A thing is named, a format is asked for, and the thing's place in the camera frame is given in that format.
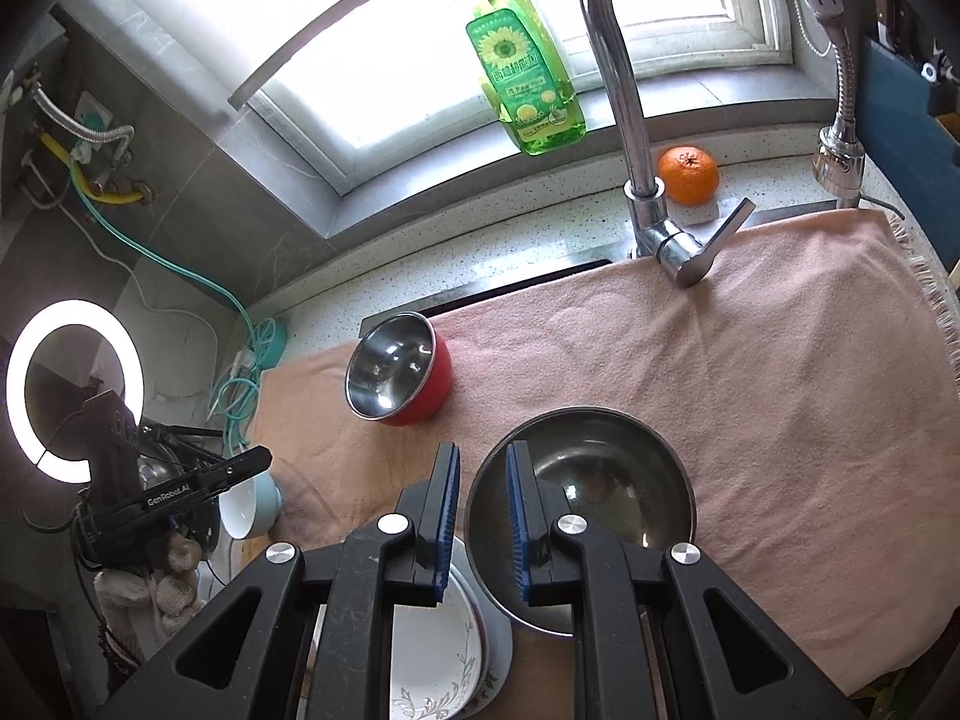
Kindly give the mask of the gloved left hand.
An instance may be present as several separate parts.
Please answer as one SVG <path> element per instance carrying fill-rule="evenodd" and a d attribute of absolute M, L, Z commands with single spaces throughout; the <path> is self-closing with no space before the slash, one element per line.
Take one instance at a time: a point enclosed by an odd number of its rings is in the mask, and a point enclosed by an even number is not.
<path fill-rule="evenodd" d="M 200 561 L 200 544 L 173 533 L 161 569 L 98 572 L 94 593 L 114 647 L 124 645 L 143 663 L 182 631 L 203 606 L 197 587 Z"/>

